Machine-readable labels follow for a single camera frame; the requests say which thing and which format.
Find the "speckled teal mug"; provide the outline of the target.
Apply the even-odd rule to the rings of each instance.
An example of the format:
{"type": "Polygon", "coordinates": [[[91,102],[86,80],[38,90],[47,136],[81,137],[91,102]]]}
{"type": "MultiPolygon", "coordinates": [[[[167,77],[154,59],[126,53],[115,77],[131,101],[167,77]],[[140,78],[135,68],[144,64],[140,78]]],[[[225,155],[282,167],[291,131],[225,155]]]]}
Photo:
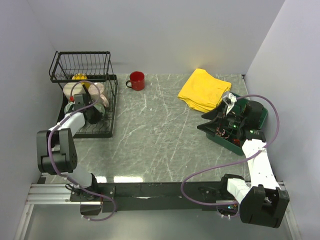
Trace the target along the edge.
{"type": "Polygon", "coordinates": [[[75,111],[74,103],[69,102],[65,107],[64,107],[64,116],[67,116],[71,114],[72,112],[75,111]]]}

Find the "pink mug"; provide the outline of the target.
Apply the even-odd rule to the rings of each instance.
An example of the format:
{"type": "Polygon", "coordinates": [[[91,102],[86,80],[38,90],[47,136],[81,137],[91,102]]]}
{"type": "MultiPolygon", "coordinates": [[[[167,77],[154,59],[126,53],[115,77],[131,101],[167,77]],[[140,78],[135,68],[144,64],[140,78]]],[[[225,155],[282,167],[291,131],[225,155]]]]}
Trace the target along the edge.
{"type": "Polygon", "coordinates": [[[93,101],[98,101],[105,108],[109,108],[110,102],[107,97],[105,86],[100,82],[95,82],[90,85],[88,92],[93,101]]]}

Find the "floral mug green inside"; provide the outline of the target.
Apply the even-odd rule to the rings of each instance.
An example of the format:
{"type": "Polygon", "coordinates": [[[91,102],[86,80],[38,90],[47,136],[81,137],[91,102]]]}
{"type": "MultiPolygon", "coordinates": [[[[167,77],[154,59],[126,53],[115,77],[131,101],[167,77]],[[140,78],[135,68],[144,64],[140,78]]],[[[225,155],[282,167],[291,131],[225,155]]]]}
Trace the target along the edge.
{"type": "MultiPolygon", "coordinates": [[[[68,101],[70,100],[71,90],[75,84],[76,84],[75,82],[68,82],[63,87],[63,94],[65,95],[68,101]]],[[[77,84],[72,91],[72,95],[85,94],[85,93],[86,91],[81,83],[77,84]]]]}

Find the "yellow enamel mug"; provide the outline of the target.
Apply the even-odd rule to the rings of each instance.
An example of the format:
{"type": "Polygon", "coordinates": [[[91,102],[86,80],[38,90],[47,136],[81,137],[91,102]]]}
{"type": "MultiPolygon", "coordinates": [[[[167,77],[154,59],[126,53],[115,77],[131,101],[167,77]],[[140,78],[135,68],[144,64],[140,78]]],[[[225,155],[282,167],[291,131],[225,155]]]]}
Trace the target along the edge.
{"type": "MultiPolygon", "coordinates": [[[[83,73],[77,73],[72,77],[72,80],[77,80],[77,81],[86,80],[87,81],[88,77],[83,73]]],[[[90,86],[91,86],[91,84],[89,82],[81,82],[74,87],[73,91],[79,92],[79,91],[88,90],[90,86]]]]}

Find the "red mug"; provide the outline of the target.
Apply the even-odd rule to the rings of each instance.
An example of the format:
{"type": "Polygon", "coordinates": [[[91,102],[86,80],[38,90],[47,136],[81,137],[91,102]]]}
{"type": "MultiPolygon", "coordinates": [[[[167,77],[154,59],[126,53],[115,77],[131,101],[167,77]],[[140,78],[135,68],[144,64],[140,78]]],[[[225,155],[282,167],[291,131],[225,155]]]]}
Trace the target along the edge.
{"type": "Polygon", "coordinates": [[[145,88],[145,74],[141,71],[132,72],[125,85],[135,91],[143,90],[145,88]]]}

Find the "small teal cup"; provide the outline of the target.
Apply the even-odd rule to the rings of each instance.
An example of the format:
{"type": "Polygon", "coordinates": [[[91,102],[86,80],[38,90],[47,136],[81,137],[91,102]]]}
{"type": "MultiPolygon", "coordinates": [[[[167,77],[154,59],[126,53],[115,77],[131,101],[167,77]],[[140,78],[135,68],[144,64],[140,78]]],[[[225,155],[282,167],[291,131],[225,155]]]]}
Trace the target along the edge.
{"type": "Polygon", "coordinates": [[[93,107],[101,114],[102,118],[105,116],[106,109],[101,103],[97,103],[93,107]]]}

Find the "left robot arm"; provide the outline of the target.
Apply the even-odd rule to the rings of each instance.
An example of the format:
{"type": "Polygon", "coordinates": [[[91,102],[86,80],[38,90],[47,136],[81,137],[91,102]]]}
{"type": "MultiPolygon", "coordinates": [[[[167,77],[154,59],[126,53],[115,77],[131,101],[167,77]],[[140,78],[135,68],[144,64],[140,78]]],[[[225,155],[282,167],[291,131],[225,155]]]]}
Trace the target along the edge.
{"type": "Polygon", "coordinates": [[[82,191],[88,201],[94,201],[100,195],[100,188],[94,174],[78,165],[74,135],[85,125],[86,119],[96,120],[102,114],[87,93],[75,94],[70,100],[72,107],[64,118],[50,129],[37,133],[37,166],[41,173],[66,178],[73,185],[72,191],[82,191]]]}

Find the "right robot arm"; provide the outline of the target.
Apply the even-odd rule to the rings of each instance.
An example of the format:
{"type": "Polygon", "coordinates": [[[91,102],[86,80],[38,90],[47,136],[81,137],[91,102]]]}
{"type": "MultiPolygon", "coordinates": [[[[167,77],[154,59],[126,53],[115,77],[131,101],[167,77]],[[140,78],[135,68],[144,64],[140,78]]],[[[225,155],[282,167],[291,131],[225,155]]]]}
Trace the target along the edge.
{"type": "Polygon", "coordinates": [[[253,100],[241,99],[232,108],[221,102],[201,117],[207,122],[197,126],[206,137],[247,161],[250,185],[239,175],[225,174],[219,188],[207,188],[207,193],[231,199],[238,206],[229,205],[222,213],[239,210],[243,223],[278,228],[285,215],[290,197],[282,190],[272,171],[262,131],[268,111],[253,100]]]}

